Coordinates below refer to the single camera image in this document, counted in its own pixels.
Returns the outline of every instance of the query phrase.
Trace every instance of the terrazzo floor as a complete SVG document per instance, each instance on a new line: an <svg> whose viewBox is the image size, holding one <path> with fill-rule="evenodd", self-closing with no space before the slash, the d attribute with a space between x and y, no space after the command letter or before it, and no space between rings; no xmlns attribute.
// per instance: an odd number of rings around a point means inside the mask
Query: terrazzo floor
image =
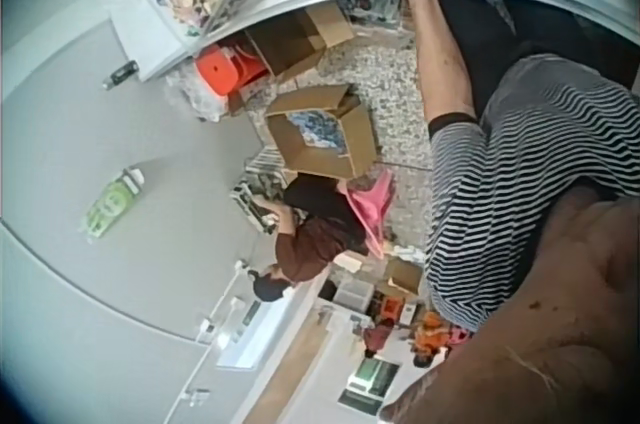
<svg viewBox="0 0 640 424"><path fill-rule="evenodd" d="M330 49L320 64L284 85L257 91L247 102L247 113L265 144L271 142L264 113L276 95L322 84L354 86L369 109L378 163L362 181L384 168L395 178L396 193L386 219L389 233L401 245L426 246L430 226L431 152L422 100L416 87L413 45L397 48L357 38Z"/></svg>

